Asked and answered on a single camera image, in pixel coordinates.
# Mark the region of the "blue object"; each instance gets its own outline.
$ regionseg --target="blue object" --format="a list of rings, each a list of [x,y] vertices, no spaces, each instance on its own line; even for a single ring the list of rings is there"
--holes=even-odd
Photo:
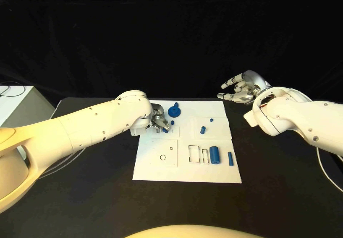
[[[178,103],[174,103],[174,105],[168,108],[168,116],[173,117],[173,118],[180,116]]]
[[[206,127],[201,127],[200,134],[204,134]]]
[[[232,158],[232,153],[227,152],[227,156],[229,156],[229,165],[233,166],[233,158]]]
[[[217,147],[211,146],[209,147],[209,156],[210,156],[210,163],[211,164],[217,164],[220,163],[220,159],[219,159],[219,151],[217,151]]]

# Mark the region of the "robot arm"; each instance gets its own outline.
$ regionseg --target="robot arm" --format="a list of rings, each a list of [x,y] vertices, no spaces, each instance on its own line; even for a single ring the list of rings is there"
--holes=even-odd
[[[262,82],[262,77],[256,73],[253,75],[255,78],[249,77],[246,83],[249,88],[243,91],[250,95],[249,101],[242,97],[242,92],[229,94],[230,101],[253,102],[252,110],[245,114],[249,125],[258,125],[271,136],[292,130],[309,145],[343,155],[343,105],[327,101],[312,102],[295,89],[271,87]],[[226,99],[224,95],[220,93],[217,97]]]
[[[64,156],[131,130],[145,133],[147,127],[168,122],[162,108],[149,104],[141,91],[119,97],[62,117],[18,128],[0,128],[0,212],[21,198],[47,167]],[[24,148],[30,165],[17,152]]]

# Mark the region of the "black tabletop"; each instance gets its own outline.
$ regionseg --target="black tabletop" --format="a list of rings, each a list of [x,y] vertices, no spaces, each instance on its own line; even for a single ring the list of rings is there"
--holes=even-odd
[[[66,98],[54,117],[108,100]],[[271,137],[250,128],[250,107],[223,104],[242,184],[132,181],[138,137],[125,132],[36,182],[0,214],[0,237],[115,238],[174,224],[271,238],[343,237],[343,194],[324,177],[315,148],[295,132]]]

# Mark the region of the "black backdrop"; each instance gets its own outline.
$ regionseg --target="black backdrop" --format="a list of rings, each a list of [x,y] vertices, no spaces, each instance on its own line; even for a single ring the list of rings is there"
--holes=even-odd
[[[67,96],[214,97],[245,70],[341,101],[340,7],[286,1],[0,0],[0,80]]]

